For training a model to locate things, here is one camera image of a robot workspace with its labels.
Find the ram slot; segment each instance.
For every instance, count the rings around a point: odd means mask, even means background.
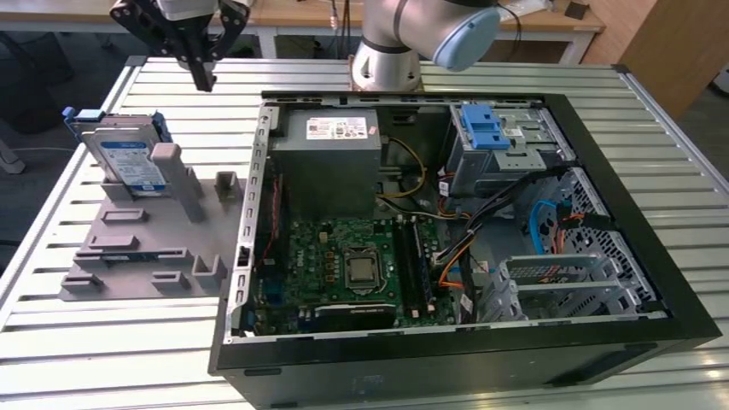
[[[404,312],[414,319],[428,310],[422,281],[418,274],[418,246],[410,221],[393,224],[397,276],[402,293]]]
[[[428,264],[428,258],[425,257],[425,244],[422,243],[422,240],[420,239],[420,231],[418,231],[418,225],[417,222],[412,224],[412,232],[414,235],[414,243],[416,243],[416,249],[418,250],[418,276],[420,276],[420,289],[422,290],[422,297],[425,299],[425,306],[428,313],[434,312],[434,305],[433,305],[433,289],[430,288],[430,272],[429,272],[429,264]]]

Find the motherboard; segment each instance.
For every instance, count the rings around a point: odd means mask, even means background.
[[[432,284],[432,220],[293,221],[287,271],[263,280],[256,314],[268,334],[454,323],[450,295]]]

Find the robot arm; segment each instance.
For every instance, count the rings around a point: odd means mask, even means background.
[[[211,37],[208,24],[220,9],[223,32]],[[251,8],[232,0],[119,0],[109,15],[152,49],[173,56],[192,73],[200,91],[212,91],[213,68],[248,23]]]
[[[352,79],[365,91],[420,84],[418,54],[450,71],[481,59],[498,30],[497,0],[366,0]]]
[[[223,59],[248,22],[249,0],[119,0],[112,18],[160,54],[173,56],[201,91],[212,91]],[[460,71],[482,57],[498,30],[497,0],[366,0],[352,79],[364,91],[409,91],[420,84],[418,54]],[[220,9],[223,33],[208,24]]]

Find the green motherboard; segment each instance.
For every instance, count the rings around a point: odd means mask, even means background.
[[[393,238],[396,220],[295,221],[289,226],[288,267],[280,278],[267,279],[271,302],[267,333],[308,333],[311,309],[332,304],[382,303],[396,306],[394,327],[448,325],[453,308],[448,292],[433,289],[428,309],[412,314],[404,307],[404,267]],[[413,224],[422,255],[438,249],[432,220]]]

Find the slotted aluminum table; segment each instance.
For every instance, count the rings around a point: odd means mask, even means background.
[[[422,66],[428,91],[514,91],[569,97],[721,331],[729,335],[729,200],[686,136],[629,74],[610,67],[484,64],[464,73]],[[175,62],[127,66],[104,102],[116,113],[159,109],[184,162],[203,178],[247,175],[261,90],[348,89],[343,61],[231,60],[212,94]],[[0,408],[249,408],[208,375],[216,299],[63,302],[72,264],[104,191],[80,148],[0,282]],[[729,407],[729,336],[633,367],[593,386],[372,404],[540,409]]]

